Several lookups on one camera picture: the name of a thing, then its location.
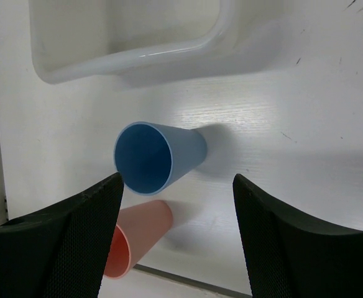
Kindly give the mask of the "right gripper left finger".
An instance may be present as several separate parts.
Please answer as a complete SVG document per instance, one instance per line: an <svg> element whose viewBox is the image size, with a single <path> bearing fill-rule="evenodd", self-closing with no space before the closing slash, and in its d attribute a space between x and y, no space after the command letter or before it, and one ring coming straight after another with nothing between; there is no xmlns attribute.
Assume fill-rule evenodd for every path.
<svg viewBox="0 0 363 298"><path fill-rule="evenodd" d="M115 173L0 225L0 297L97 297L122 195Z"/></svg>

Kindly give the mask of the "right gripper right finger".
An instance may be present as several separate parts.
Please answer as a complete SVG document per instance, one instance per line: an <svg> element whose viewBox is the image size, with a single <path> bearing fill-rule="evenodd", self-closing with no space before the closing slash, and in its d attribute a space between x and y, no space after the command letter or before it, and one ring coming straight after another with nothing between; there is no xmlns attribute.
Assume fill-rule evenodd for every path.
<svg viewBox="0 0 363 298"><path fill-rule="evenodd" d="M241 174L232 188L253 297L363 297L363 231L302 212Z"/></svg>

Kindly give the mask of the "pink plastic cup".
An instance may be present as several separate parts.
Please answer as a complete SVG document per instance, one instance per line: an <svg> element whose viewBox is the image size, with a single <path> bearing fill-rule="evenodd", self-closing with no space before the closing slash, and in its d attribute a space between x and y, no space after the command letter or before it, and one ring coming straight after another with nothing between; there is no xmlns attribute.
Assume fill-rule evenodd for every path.
<svg viewBox="0 0 363 298"><path fill-rule="evenodd" d="M173 214L160 200L145 202L119 211L104 275L125 276L171 229Z"/></svg>

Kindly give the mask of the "blue plastic cup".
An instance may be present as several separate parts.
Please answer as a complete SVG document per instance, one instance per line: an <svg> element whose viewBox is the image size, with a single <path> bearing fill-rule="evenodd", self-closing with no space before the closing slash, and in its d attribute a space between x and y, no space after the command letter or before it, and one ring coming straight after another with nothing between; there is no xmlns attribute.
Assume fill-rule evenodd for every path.
<svg viewBox="0 0 363 298"><path fill-rule="evenodd" d="M197 130L134 122L114 144L114 165L134 193L153 196L198 167L208 146Z"/></svg>

